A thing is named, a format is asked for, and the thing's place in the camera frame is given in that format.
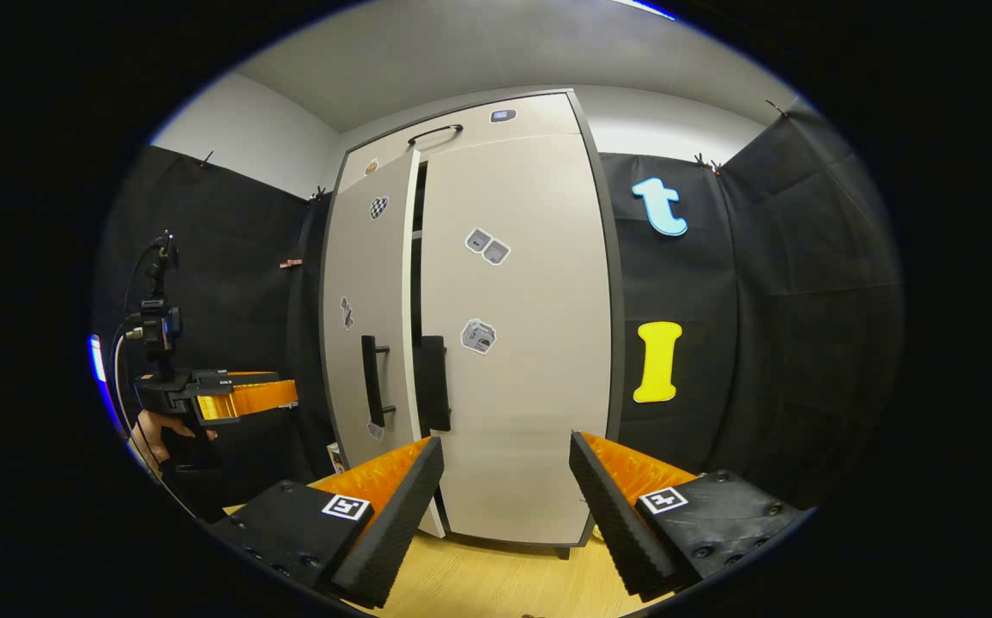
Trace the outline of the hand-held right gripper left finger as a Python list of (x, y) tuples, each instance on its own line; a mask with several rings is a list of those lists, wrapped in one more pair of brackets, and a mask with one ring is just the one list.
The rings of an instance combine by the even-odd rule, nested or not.
[(444, 469), (440, 439), (418, 439), (312, 488), (277, 482), (209, 530), (309, 591), (383, 608)]

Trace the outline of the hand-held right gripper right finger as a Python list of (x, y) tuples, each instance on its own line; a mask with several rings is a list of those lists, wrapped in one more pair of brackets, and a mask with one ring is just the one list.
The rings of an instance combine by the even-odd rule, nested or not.
[(654, 601), (752, 562), (810, 512), (731, 470), (693, 474), (589, 432), (568, 466), (626, 591)]

